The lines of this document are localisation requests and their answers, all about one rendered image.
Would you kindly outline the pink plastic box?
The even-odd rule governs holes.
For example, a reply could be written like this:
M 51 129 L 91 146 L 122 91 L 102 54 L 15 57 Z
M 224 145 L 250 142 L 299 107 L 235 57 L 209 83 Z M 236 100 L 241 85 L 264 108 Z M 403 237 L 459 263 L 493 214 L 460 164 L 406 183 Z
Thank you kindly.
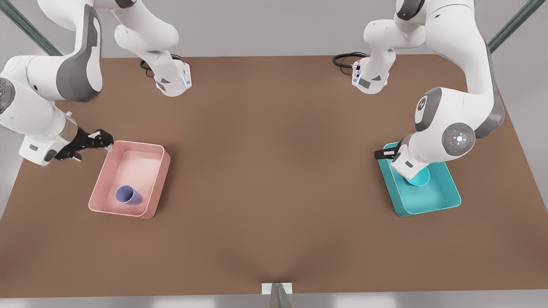
M 171 157 L 161 145 L 116 141 L 108 152 L 88 203 L 90 210 L 131 218 L 155 216 Z M 139 205 L 115 200 L 122 185 L 135 187 L 143 197 Z

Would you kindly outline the teal bowl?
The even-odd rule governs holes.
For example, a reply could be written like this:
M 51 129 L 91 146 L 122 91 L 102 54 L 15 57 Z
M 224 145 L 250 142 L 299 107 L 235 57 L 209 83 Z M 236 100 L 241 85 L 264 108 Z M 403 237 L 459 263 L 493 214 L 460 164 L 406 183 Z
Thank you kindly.
M 404 178 L 405 182 L 414 187 L 423 187 L 431 179 L 430 169 L 425 167 L 411 179 Z

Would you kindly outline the lavender cup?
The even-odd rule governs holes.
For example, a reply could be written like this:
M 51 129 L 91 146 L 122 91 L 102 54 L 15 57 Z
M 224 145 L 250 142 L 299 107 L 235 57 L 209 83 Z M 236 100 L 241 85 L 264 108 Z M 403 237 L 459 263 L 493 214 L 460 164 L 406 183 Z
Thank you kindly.
M 135 187 L 122 185 L 115 192 L 115 200 L 125 205 L 139 205 L 142 203 L 143 197 Z

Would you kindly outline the teal plastic box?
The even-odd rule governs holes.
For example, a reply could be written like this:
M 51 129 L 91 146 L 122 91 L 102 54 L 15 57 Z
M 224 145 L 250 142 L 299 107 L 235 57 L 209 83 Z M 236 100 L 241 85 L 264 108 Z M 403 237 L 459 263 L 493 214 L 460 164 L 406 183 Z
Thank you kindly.
M 386 144 L 383 148 L 396 146 Z M 431 179 L 423 187 L 414 187 L 391 166 L 392 160 L 377 160 L 384 178 L 393 208 L 399 217 L 420 215 L 439 210 L 456 208 L 462 199 L 446 163 L 438 162 L 427 166 Z

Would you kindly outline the silver frame post with foot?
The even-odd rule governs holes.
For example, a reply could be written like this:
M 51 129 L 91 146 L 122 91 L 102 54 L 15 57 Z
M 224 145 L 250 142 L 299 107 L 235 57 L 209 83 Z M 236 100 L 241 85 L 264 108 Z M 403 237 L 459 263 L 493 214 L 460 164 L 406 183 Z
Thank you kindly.
M 262 283 L 262 294 L 269 295 L 269 308 L 293 308 L 288 294 L 293 294 L 293 283 Z

